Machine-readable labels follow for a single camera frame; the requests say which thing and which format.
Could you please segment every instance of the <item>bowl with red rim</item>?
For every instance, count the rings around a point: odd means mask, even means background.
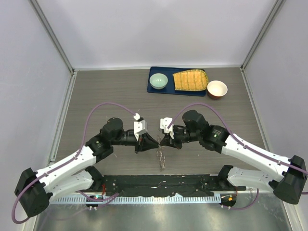
[[[225,83],[214,80],[208,83],[206,90],[210,98],[218,100],[227,94],[228,87]]]

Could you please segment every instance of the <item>light green bowl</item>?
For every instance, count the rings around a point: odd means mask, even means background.
[[[157,73],[150,77],[150,84],[155,89],[163,89],[168,83],[168,78],[164,74]]]

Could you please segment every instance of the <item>metal base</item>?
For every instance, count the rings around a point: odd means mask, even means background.
[[[235,206],[246,206],[255,196],[255,193],[239,193]],[[80,204],[50,205],[38,217],[34,230],[292,230],[282,201],[271,193],[261,193],[258,202],[243,211],[221,208],[219,204],[109,205],[97,210],[85,210],[65,221],[56,221],[57,218],[67,218],[83,208],[85,205]]]

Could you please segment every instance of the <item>purple tube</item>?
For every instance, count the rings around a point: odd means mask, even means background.
[[[248,208],[250,208],[251,206],[253,206],[256,203],[256,201],[258,200],[258,197],[259,197],[259,189],[257,189],[256,197],[255,197],[254,201],[250,205],[247,205],[247,206],[245,206],[243,208],[233,208],[233,207],[231,207],[230,209],[231,210],[244,210],[244,209],[248,209]]]
[[[97,206],[97,207],[105,207],[106,205],[110,204],[113,200],[115,200],[118,196],[119,196],[118,193],[112,195],[111,197],[109,197],[109,198],[107,199],[107,200],[109,200],[107,203],[102,204],[102,205],[99,205],[99,206]],[[43,230],[44,225],[45,225],[45,223],[46,223],[46,221],[47,221],[47,218],[51,218],[52,220],[59,220],[59,221],[69,220],[69,219],[73,218],[74,216],[78,215],[79,213],[82,213],[83,211],[88,210],[88,209],[89,209],[88,207],[83,208],[83,209],[77,211],[76,213],[74,213],[73,215],[71,215],[71,216],[69,216],[69,217],[67,217],[67,218],[53,218],[53,217],[50,216],[50,212],[47,211],[46,216],[45,216],[45,218],[44,218],[44,220],[43,220],[43,222],[42,222],[42,224],[41,224],[41,226],[40,226],[40,228],[39,228],[39,231],[42,231],[42,230]]]
[[[174,117],[174,119],[173,119],[173,120],[171,121],[171,123],[169,124],[168,128],[171,127],[171,125],[174,123],[174,121],[179,117],[179,115],[180,115],[185,109],[187,109],[187,108],[189,108],[189,107],[192,107],[192,106],[195,106],[195,105],[202,105],[202,106],[205,106],[205,107],[209,108],[210,110],[212,110],[212,111],[218,116],[218,118],[221,120],[222,124],[225,126],[225,128],[226,128],[226,130],[229,132],[229,134],[230,134],[241,146],[247,148],[248,150],[250,150],[250,151],[252,151],[252,152],[254,152],[254,153],[258,154],[258,155],[260,155],[261,157],[264,157],[264,158],[266,158],[266,159],[268,159],[268,160],[271,160],[271,161],[273,161],[273,162],[279,163],[279,164],[281,164],[281,165],[284,165],[284,166],[293,168],[293,169],[295,169],[295,170],[297,170],[297,171],[300,171],[300,172],[302,172],[302,173],[308,175],[308,171],[306,171],[306,170],[303,170],[303,169],[301,169],[301,168],[298,168],[298,167],[296,167],[296,166],[293,166],[293,165],[291,165],[291,164],[288,164],[288,163],[285,163],[285,162],[282,162],[282,161],[278,161],[278,160],[276,160],[276,159],[274,159],[274,158],[272,158],[272,157],[269,157],[269,156],[267,156],[267,155],[265,155],[265,154],[263,154],[263,153],[261,153],[261,152],[255,150],[255,149],[253,149],[253,148],[251,148],[251,147],[245,145],[245,144],[244,144],[243,142],[241,142],[241,141],[234,135],[234,133],[230,130],[229,126],[228,126],[227,123],[224,121],[224,119],[223,119],[222,116],[219,114],[219,112],[216,111],[213,107],[211,107],[210,105],[208,105],[208,104],[206,104],[206,103],[191,103],[191,104],[187,105],[187,106],[184,107],[182,110],[180,110],[180,112]]]
[[[92,116],[92,114],[94,113],[94,111],[101,107],[102,105],[115,105],[115,106],[118,106],[118,107],[121,107],[123,109],[125,109],[126,111],[128,111],[129,113],[131,113],[133,116],[135,115],[135,113],[133,111],[131,111],[130,109],[128,109],[127,107],[121,105],[121,104],[118,104],[118,103],[113,103],[113,102],[105,102],[105,103],[100,103],[99,105],[95,106],[91,112],[89,113],[88,117],[87,117],[87,120],[86,120],[86,123],[85,123],[85,126],[84,126],[84,131],[83,131],[83,136],[82,136],[82,140],[81,140],[81,145],[80,145],[80,148],[77,152],[77,154],[75,155],[75,157],[72,157],[70,160],[66,161],[65,163],[59,165],[58,167],[48,171],[47,173],[39,176],[38,178],[36,178],[34,181],[32,181],[31,183],[29,183],[21,192],[20,194],[17,196],[14,204],[13,204],[13,208],[12,208],[12,212],[11,212],[11,217],[12,217],[12,221],[15,223],[15,224],[22,224],[24,222],[26,222],[27,220],[29,220],[29,218],[26,218],[22,221],[18,221],[15,217],[15,211],[16,211],[16,207],[17,207],[17,203],[18,201],[20,200],[20,198],[23,196],[23,194],[33,185],[35,184],[35,182],[39,181],[40,179],[42,179],[43,177],[53,173],[54,171],[68,165],[69,163],[71,163],[72,161],[74,161],[80,154],[81,150],[82,150],[82,147],[84,145],[84,142],[85,142],[85,138],[86,138],[86,132],[87,132],[87,127],[88,127],[88,123],[89,123],[89,120],[90,120],[90,117]]]

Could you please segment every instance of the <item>cable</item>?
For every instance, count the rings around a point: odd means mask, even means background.
[[[189,108],[189,107],[191,107],[191,106],[195,106],[195,105],[202,105],[202,106],[205,106],[205,107],[209,108],[210,110],[212,110],[212,111],[218,116],[218,118],[221,120],[222,124],[225,126],[226,130],[228,131],[228,133],[229,133],[229,134],[230,134],[241,146],[243,146],[244,148],[247,148],[248,150],[250,150],[250,151],[256,153],[257,155],[260,155],[261,157],[264,157],[264,158],[266,158],[266,159],[268,159],[268,160],[270,160],[270,161],[276,162],[277,164],[281,164],[281,165],[284,165],[284,166],[293,168],[293,169],[295,169],[295,170],[297,170],[297,171],[300,171],[300,172],[302,172],[302,173],[308,175],[308,171],[306,171],[306,170],[303,170],[303,169],[301,169],[301,168],[299,168],[299,167],[296,167],[296,166],[293,166],[293,165],[291,165],[291,164],[288,164],[288,163],[285,163],[285,162],[276,160],[276,159],[274,159],[274,158],[272,158],[272,157],[269,157],[269,156],[267,156],[267,155],[265,155],[265,154],[263,154],[263,153],[261,153],[261,152],[255,150],[255,149],[253,149],[253,148],[251,148],[251,147],[245,145],[245,144],[244,144],[243,142],[241,142],[241,141],[234,135],[234,133],[230,130],[229,126],[226,124],[226,122],[224,121],[224,119],[222,118],[222,116],[220,115],[220,113],[219,113],[218,111],[216,111],[212,106],[210,106],[210,105],[208,105],[208,104],[206,104],[206,103],[191,103],[191,104],[187,105],[187,106],[184,107],[182,110],[180,110],[180,112],[174,117],[174,119],[171,121],[171,123],[169,124],[169,126],[168,126],[167,128],[170,128],[170,127],[171,127],[171,125],[174,123],[174,121],[179,117],[179,115],[180,115],[185,109],[187,109],[187,108]]]
[[[93,198],[88,197],[88,196],[86,196],[86,197],[89,198],[89,199],[91,199],[91,200],[97,201],[97,202],[108,201],[108,202],[106,202],[105,204],[101,204],[101,205],[97,206],[97,208],[99,208],[99,207],[105,207],[106,205],[110,204],[110,203],[111,203],[113,200],[115,200],[118,196],[119,196],[119,194],[116,193],[116,194],[112,195],[111,197],[108,197],[107,199],[104,199],[104,200],[96,200],[96,199],[93,199]],[[88,210],[88,209],[89,209],[88,207],[83,208],[83,209],[81,209],[80,211],[74,213],[73,215],[71,215],[71,216],[69,216],[69,217],[67,217],[67,218],[52,218],[52,219],[53,219],[53,220],[60,220],[60,221],[69,220],[69,219],[73,218],[74,216],[76,216],[77,214],[79,214],[79,213],[81,213],[81,212],[83,212],[83,211],[85,211],[85,210]]]
[[[116,193],[116,194],[110,196],[110,197],[108,198],[108,200],[109,200],[108,202],[106,202],[105,204],[99,205],[99,206],[97,206],[97,207],[105,207],[106,205],[108,205],[108,204],[110,204],[112,201],[114,201],[118,196],[119,196],[118,193]],[[71,216],[69,216],[69,217],[67,217],[67,218],[53,218],[53,217],[50,216],[50,211],[47,211],[46,216],[45,216],[45,218],[44,218],[44,220],[43,220],[43,222],[42,222],[42,224],[41,224],[41,226],[40,226],[40,228],[39,228],[39,231],[43,230],[43,227],[44,227],[44,225],[45,225],[45,223],[46,223],[46,221],[47,221],[47,218],[51,218],[51,219],[53,219],[53,220],[59,220],[59,221],[69,220],[69,219],[73,218],[74,216],[76,216],[77,214],[79,214],[79,213],[81,213],[81,212],[83,212],[83,211],[85,211],[85,210],[88,210],[88,207],[79,210],[78,212],[74,213],[73,215],[71,215]]]
[[[250,205],[247,205],[243,208],[233,208],[233,207],[228,207],[228,206],[223,206],[224,208],[228,208],[228,209],[232,209],[232,210],[244,210],[244,209],[248,209],[250,208],[251,206],[253,206],[255,204],[255,202],[258,200],[258,197],[259,197],[259,189],[257,189],[257,194],[256,194],[256,197],[254,199],[254,201],[250,204]]]
[[[77,191],[77,193],[80,193],[81,195],[83,195],[84,197],[86,197],[88,200],[91,200],[91,201],[97,201],[97,202],[104,202],[104,201],[108,201],[109,200],[109,197],[108,198],[106,198],[106,199],[96,199],[96,198],[92,198],[92,197],[89,197],[89,196],[87,196],[86,194],[84,194],[83,192],[81,192],[81,191]]]
[[[105,184],[103,184],[103,192],[102,192],[102,196],[104,196],[105,193]]]
[[[237,197],[238,191],[237,191],[237,187],[235,187],[235,197]]]
[[[83,145],[84,145],[84,142],[85,142],[85,138],[86,138],[86,133],[87,133],[87,127],[88,127],[88,123],[89,123],[89,119],[90,117],[92,116],[92,114],[94,113],[94,111],[99,108],[100,106],[102,105],[115,105],[115,106],[118,106],[118,107],[121,107],[123,109],[125,109],[126,111],[128,111],[129,113],[131,113],[133,116],[135,115],[135,113],[133,111],[131,111],[130,109],[128,109],[127,107],[121,105],[121,104],[118,104],[118,103],[112,103],[112,102],[105,102],[105,103],[100,103],[99,105],[96,105],[92,110],[91,112],[89,113],[88,117],[87,117],[87,120],[86,120],[86,123],[85,123],[85,126],[84,126],[84,131],[83,131],[83,136],[82,136],[82,139],[81,139],[81,145],[80,145],[80,148],[79,150],[77,151],[76,155],[74,157],[72,157],[70,160],[66,161],[65,163],[59,165],[58,167],[55,167],[54,169],[48,171],[47,173],[44,173],[43,175],[39,176],[38,178],[36,178],[34,181],[30,182],[20,193],[19,195],[17,196],[14,204],[13,204],[13,208],[12,208],[12,213],[11,213],[11,217],[12,217],[12,221],[15,223],[15,224],[22,224],[24,222],[26,222],[27,220],[29,220],[29,218],[26,218],[22,221],[18,221],[15,217],[15,211],[16,211],[16,207],[17,207],[17,203],[19,202],[20,198],[24,195],[24,193],[32,186],[34,185],[36,182],[38,182],[40,179],[42,179],[43,177],[46,177],[48,176],[49,174],[53,173],[54,171],[68,165],[69,163],[71,163],[72,161],[74,161],[81,153],[81,150],[83,148]]]

